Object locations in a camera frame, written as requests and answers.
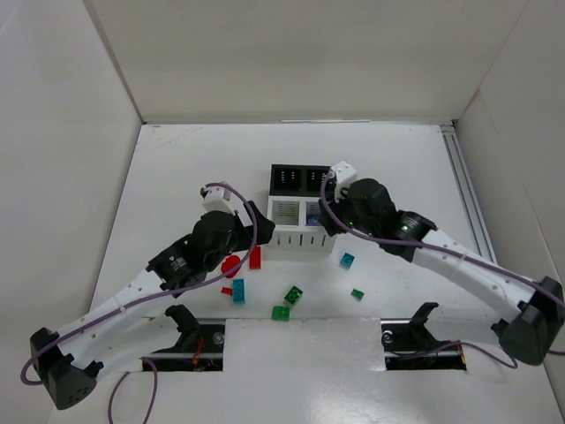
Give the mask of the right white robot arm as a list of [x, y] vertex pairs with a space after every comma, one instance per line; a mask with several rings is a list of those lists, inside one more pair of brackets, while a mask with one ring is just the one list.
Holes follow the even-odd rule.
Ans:
[[374, 243], [387, 254], [430, 270], [488, 305], [497, 314], [486, 334], [512, 359], [541, 364], [564, 325], [561, 283], [535, 281], [474, 254], [424, 216], [396, 208], [384, 185], [372, 178], [338, 177], [320, 187], [323, 228]]

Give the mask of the dark green lego brick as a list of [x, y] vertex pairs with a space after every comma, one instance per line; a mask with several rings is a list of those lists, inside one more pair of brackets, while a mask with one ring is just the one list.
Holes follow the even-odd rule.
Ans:
[[294, 306], [302, 298], [303, 293], [304, 292], [297, 286], [292, 286], [284, 296], [284, 301]]

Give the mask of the teal long lego brick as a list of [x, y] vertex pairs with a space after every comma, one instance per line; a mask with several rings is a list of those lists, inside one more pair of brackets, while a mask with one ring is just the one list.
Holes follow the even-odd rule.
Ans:
[[242, 305], [245, 303], [245, 280], [234, 279], [232, 281], [232, 299], [233, 303]]

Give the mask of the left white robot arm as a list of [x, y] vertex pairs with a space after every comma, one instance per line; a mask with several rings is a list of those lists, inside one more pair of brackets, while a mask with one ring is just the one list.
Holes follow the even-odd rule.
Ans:
[[249, 209], [255, 222], [248, 226], [228, 208], [208, 211], [118, 294], [58, 330], [33, 333], [33, 368], [56, 409], [83, 401], [102, 378], [133, 360], [195, 343], [200, 323], [179, 297], [203, 286], [230, 254], [273, 237], [275, 224], [255, 204]]

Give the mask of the small teal lego brick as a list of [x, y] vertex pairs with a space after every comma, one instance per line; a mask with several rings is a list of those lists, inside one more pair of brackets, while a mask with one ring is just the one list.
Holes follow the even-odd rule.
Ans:
[[344, 253], [343, 257], [340, 260], [340, 265], [346, 269], [350, 269], [353, 262], [355, 260], [355, 256], [349, 253]]

